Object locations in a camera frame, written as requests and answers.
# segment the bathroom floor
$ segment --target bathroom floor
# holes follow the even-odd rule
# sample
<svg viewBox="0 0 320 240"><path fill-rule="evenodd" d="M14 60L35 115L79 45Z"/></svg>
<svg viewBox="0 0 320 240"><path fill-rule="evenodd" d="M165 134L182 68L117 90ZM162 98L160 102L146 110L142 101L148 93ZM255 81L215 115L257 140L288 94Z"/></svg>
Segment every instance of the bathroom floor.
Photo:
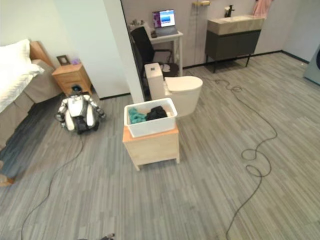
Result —
<svg viewBox="0 0 320 240"><path fill-rule="evenodd" d="M239 212L230 240L317 240L320 236L320 86L302 78L305 64L283 53L252 57L185 73L230 81L237 96L267 118L278 138L261 146L272 172ZM204 80L194 114L177 121L181 163L135 170L122 144L130 96L100 101L108 116L82 135L79 158L56 175L48 201L26 222L24 240L225 240L236 209L259 179L241 152L273 136L272 129L235 100L223 83ZM80 149L80 139L53 119L59 98L37 105L0 153L0 238L20 239L24 218L47 194L55 169ZM257 163L265 173L268 165Z"/></svg>

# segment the laptop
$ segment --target laptop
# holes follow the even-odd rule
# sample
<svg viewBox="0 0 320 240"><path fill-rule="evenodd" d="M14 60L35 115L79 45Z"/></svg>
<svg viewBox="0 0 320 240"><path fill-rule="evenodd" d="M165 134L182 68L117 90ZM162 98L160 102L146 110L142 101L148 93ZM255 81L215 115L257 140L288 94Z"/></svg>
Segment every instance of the laptop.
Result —
<svg viewBox="0 0 320 240"><path fill-rule="evenodd" d="M178 34L174 10L154 11L152 19L158 37Z"/></svg>

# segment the dark cabinet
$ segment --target dark cabinet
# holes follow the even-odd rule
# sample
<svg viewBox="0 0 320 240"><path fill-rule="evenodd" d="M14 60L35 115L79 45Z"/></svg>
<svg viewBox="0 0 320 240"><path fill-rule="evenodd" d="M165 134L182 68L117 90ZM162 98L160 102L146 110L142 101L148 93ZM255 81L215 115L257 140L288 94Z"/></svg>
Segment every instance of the dark cabinet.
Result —
<svg viewBox="0 0 320 240"><path fill-rule="evenodd" d="M261 30L217 35L206 32L205 54L214 61L232 59L241 55L253 54Z"/></svg>

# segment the white wall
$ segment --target white wall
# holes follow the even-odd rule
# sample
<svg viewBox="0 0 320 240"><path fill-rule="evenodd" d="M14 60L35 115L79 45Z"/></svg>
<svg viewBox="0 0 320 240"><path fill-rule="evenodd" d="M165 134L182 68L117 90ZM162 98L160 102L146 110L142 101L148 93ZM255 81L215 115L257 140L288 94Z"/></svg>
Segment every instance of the white wall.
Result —
<svg viewBox="0 0 320 240"><path fill-rule="evenodd" d="M284 50L310 61L320 44L320 0L303 0Z"/></svg>
<svg viewBox="0 0 320 240"><path fill-rule="evenodd" d="M134 103L144 101L140 79L132 52L125 16L120 0L104 0L105 10L113 32L117 50L123 64L126 82Z"/></svg>
<svg viewBox="0 0 320 240"><path fill-rule="evenodd" d="M223 18L224 8L234 5L232 16L252 14L254 0L212 0L207 7L192 7L195 0L122 0L126 20L143 19L153 27L152 12L174 9L176 26L183 36L183 65L205 62L207 19ZM255 53L282 50L301 0L274 0L261 31Z"/></svg>
<svg viewBox="0 0 320 240"><path fill-rule="evenodd" d="M284 49L301 1L274 0L272 2L267 19L262 27L255 54Z"/></svg>
<svg viewBox="0 0 320 240"><path fill-rule="evenodd" d="M103 0L54 0L99 98L129 93Z"/></svg>
<svg viewBox="0 0 320 240"><path fill-rule="evenodd" d="M0 44L26 38L41 41L56 67L56 56L78 57L53 0L1 0Z"/></svg>

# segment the wooden nightstand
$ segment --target wooden nightstand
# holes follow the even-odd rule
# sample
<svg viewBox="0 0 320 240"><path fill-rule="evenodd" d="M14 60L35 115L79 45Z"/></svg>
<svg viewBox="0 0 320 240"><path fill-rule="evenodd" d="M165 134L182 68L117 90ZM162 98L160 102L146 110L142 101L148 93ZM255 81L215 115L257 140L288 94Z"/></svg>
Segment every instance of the wooden nightstand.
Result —
<svg viewBox="0 0 320 240"><path fill-rule="evenodd" d="M177 126L169 131L140 137L132 137L129 128L124 126L122 142L138 171L142 165L164 160L175 159L177 164L180 163Z"/></svg>
<svg viewBox="0 0 320 240"><path fill-rule="evenodd" d="M66 95L71 94L71 87L76 84L80 85L84 93L92 95L91 82L82 64L60 66L52 76Z"/></svg>

